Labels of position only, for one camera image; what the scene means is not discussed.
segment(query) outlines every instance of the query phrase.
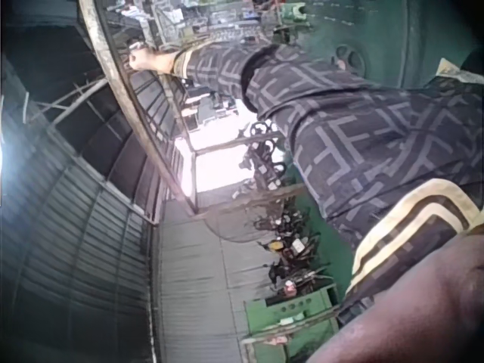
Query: dark skin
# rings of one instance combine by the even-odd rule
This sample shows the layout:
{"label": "dark skin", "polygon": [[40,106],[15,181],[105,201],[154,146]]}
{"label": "dark skin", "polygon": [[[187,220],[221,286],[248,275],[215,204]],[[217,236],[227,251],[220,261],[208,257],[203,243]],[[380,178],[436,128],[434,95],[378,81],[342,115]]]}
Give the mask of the dark skin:
{"label": "dark skin", "polygon": [[467,362],[483,322],[481,225],[417,264],[308,363]]}

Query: metal sheet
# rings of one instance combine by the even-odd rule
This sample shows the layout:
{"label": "metal sheet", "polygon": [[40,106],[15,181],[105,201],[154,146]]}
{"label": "metal sheet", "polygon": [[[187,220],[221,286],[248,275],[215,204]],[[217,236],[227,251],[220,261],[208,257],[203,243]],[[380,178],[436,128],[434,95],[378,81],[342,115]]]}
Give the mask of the metal sheet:
{"label": "metal sheet", "polygon": [[42,128],[22,124],[21,84],[3,75],[2,337],[26,363],[149,359],[147,223],[58,133],[29,148]]}
{"label": "metal sheet", "polygon": [[[199,202],[219,203],[234,188],[200,193]],[[216,235],[222,225],[240,225],[238,215],[214,223],[214,234],[204,221],[187,220],[177,210],[175,201],[166,204],[160,250],[154,254],[154,269],[160,270],[155,290],[162,359],[239,363],[239,342],[248,333],[244,301],[270,296],[262,265],[276,256],[254,240],[236,244]]]}

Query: patterned sleeve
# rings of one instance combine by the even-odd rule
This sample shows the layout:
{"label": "patterned sleeve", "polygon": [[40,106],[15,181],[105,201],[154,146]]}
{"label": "patterned sleeve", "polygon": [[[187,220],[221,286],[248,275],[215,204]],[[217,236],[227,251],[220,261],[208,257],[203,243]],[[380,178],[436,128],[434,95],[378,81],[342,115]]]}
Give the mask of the patterned sleeve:
{"label": "patterned sleeve", "polygon": [[321,110],[315,97],[367,85],[363,79],[331,64],[309,60],[304,52],[286,45],[205,43],[178,58],[175,74],[242,99],[259,119],[276,122],[292,141],[308,115]]}

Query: patterned shirt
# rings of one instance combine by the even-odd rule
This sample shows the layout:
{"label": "patterned shirt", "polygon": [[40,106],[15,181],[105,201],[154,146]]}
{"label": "patterned shirt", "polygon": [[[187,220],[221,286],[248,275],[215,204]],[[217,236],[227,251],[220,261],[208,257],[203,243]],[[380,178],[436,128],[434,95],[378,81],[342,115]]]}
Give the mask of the patterned shirt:
{"label": "patterned shirt", "polygon": [[355,252],[346,306],[484,222],[481,85],[385,88],[285,45],[198,45],[174,73],[276,122],[322,216]]}

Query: hand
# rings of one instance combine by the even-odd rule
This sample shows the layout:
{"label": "hand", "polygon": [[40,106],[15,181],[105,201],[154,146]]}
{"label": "hand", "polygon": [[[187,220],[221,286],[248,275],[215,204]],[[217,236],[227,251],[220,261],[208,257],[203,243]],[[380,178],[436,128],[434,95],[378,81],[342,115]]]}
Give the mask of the hand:
{"label": "hand", "polygon": [[156,70],[171,73],[176,53],[157,54],[149,48],[136,49],[129,55],[129,66],[133,70]]}
{"label": "hand", "polygon": [[133,70],[155,70],[156,55],[149,48],[135,49],[129,55],[129,66]]}

